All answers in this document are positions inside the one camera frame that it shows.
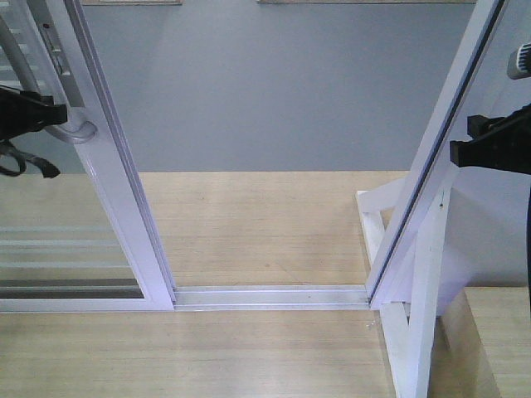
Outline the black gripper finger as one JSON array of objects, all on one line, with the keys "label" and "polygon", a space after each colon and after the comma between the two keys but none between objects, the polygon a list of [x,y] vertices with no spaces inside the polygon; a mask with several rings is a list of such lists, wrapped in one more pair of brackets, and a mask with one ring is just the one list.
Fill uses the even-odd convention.
[{"label": "black gripper finger", "polygon": [[50,95],[1,86],[1,139],[38,132],[67,122],[67,107]]},{"label": "black gripper finger", "polygon": [[467,118],[470,141],[450,142],[450,160],[457,167],[483,167],[501,171],[530,169],[530,109],[506,117]]}]

